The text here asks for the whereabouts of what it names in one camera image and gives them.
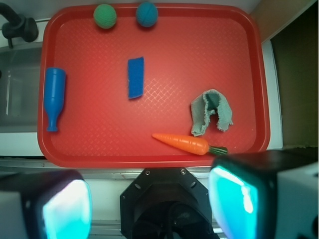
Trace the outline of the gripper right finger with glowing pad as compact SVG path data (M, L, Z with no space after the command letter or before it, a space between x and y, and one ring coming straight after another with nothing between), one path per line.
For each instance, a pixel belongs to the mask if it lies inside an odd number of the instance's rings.
M219 156L209 173L212 213L229 239L319 236L317 150Z

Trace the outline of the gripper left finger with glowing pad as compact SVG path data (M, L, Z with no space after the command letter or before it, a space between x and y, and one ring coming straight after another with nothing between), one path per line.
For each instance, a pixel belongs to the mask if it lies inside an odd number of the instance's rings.
M90 188L76 170L0 178L2 239L87 239L91 221Z

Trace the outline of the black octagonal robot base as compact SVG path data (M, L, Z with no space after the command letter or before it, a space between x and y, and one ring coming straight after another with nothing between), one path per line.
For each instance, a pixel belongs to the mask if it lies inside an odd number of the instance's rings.
M127 239L217 239L207 188L185 168L146 168L120 195Z

